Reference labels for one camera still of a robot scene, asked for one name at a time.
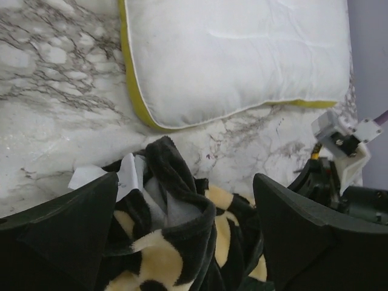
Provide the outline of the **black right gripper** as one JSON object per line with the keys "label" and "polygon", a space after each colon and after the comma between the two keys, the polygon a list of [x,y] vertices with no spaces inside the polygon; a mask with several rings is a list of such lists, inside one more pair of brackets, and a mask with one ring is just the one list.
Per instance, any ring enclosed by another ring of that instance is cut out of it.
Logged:
{"label": "black right gripper", "polygon": [[334,162],[328,158],[309,159],[288,186],[291,191],[337,212],[368,222],[387,225],[387,191],[349,186],[340,193]]}

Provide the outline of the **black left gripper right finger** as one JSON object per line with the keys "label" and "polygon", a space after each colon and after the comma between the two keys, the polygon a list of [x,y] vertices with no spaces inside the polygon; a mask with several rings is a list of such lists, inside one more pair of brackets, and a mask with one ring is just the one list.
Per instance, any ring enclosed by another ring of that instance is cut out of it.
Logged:
{"label": "black left gripper right finger", "polygon": [[387,289],[387,192],[349,187],[331,209],[260,173],[253,191],[276,290]]}

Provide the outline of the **black yellow flower pillowcase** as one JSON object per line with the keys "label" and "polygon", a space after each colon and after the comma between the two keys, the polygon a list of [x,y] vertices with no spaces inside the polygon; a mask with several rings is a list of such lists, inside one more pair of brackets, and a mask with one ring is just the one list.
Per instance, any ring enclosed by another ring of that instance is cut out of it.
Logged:
{"label": "black yellow flower pillowcase", "polygon": [[164,136],[128,155],[96,290],[273,290],[255,202],[190,172]]}

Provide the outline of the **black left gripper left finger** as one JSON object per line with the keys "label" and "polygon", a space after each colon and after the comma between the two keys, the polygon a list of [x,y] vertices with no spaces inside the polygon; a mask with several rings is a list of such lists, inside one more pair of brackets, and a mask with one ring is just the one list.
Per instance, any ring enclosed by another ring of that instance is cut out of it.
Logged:
{"label": "black left gripper left finger", "polygon": [[1,290],[93,290],[118,177],[1,218]]}

